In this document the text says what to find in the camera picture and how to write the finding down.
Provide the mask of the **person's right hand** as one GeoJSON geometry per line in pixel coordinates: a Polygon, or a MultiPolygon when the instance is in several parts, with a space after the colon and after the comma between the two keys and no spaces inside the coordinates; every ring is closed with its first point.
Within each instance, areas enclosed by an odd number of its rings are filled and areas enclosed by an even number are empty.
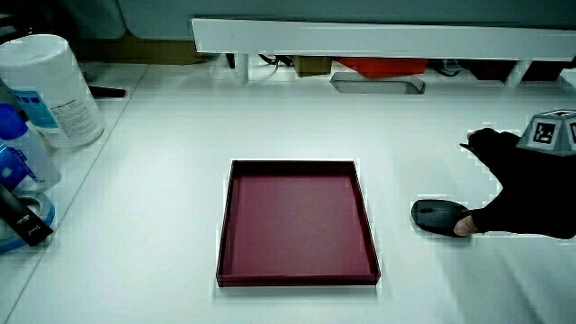
{"type": "Polygon", "coordinates": [[[459,215],[458,236],[490,231],[575,237],[575,112],[534,115],[522,136],[492,128],[468,134],[471,151],[498,179],[486,206],[459,215]]]}

